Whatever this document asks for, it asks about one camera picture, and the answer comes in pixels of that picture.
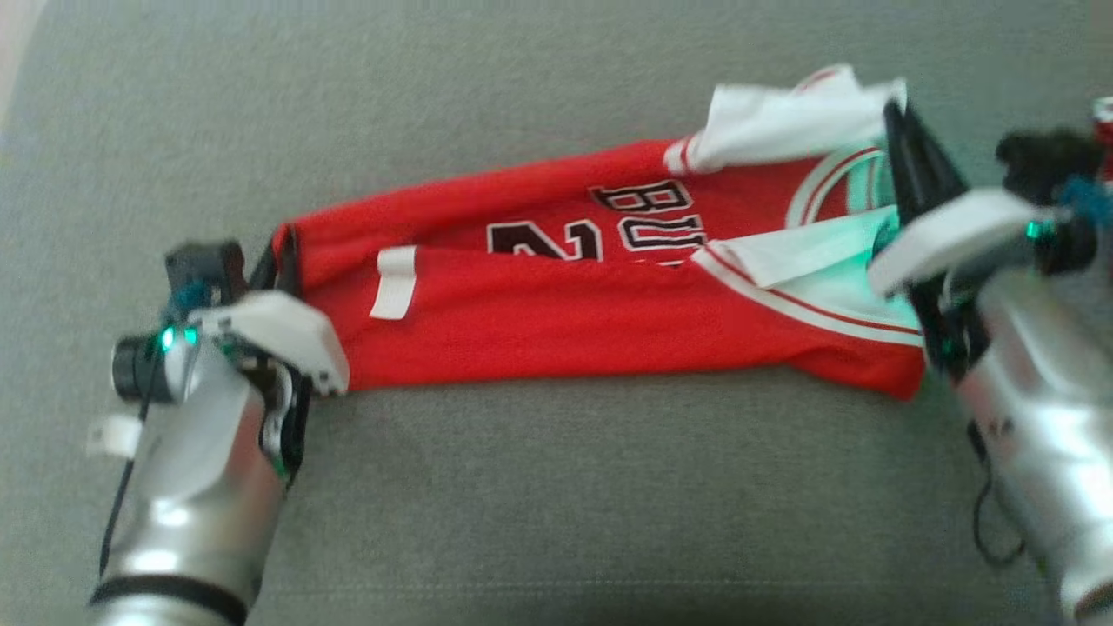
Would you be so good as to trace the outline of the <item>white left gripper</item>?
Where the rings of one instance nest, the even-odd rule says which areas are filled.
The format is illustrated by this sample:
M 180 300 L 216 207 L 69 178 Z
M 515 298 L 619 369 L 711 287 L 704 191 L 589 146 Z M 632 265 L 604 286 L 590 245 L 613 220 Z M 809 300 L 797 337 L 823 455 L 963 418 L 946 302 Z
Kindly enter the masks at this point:
M 303 463 L 303 438 L 314 397 L 349 391 L 349 360 L 333 325 L 302 296 L 296 229 L 278 231 L 278 253 L 266 243 L 248 277 L 247 296 L 221 309 L 195 310 L 190 329 L 217 348 L 263 397 L 258 443 L 285 481 Z

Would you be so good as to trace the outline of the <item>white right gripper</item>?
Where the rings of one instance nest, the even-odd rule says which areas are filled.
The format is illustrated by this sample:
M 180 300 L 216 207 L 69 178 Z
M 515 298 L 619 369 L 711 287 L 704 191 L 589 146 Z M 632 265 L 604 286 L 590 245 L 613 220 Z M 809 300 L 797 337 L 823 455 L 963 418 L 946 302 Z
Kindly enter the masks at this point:
M 955 381 L 987 345 L 979 290 L 1009 264 L 1007 247 L 1044 234 L 1055 211 L 1008 190 L 966 193 L 956 163 L 914 108 L 890 99 L 883 119 L 902 227 L 868 264 L 868 285 L 910 303 L 930 368 Z

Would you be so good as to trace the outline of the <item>red shorts white waistband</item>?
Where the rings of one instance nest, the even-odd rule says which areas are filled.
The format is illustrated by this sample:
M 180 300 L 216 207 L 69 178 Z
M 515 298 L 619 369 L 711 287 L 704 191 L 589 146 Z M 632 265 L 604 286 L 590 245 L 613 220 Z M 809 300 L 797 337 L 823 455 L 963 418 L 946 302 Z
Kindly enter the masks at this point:
M 1103 151 L 1100 179 L 1105 189 L 1113 194 L 1113 96 L 1101 97 L 1093 102 L 1090 120 L 1094 138 Z

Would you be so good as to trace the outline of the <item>red basketball jersey white trim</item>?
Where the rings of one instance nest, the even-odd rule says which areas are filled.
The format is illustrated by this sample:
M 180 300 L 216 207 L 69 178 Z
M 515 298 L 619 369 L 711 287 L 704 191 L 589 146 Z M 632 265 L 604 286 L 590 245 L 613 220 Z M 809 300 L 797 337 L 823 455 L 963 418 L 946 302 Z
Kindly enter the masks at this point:
M 719 84 L 683 137 L 313 211 L 285 223 L 303 299 L 354 390 L 787 365 L 908 399 L 918 321 L 866 280 L 907 96 L 847 63 Z

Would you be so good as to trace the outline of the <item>grey fabric sofa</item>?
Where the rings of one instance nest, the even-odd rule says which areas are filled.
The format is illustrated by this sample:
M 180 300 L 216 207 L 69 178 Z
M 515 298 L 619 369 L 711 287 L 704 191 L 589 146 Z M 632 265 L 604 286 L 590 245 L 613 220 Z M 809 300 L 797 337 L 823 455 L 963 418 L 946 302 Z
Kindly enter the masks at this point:
M 698 130 L 716 84 L 903 77 L 975 185 L 1113 92 L 1113 0 L 49 0 L 0 133 L 0 625 L 75 626 L 88 458 L 162 254 L 413 183 Z M 319 402 L 252 626 L 1052 626 L 971 542 L 951 393 L 791 370 Z

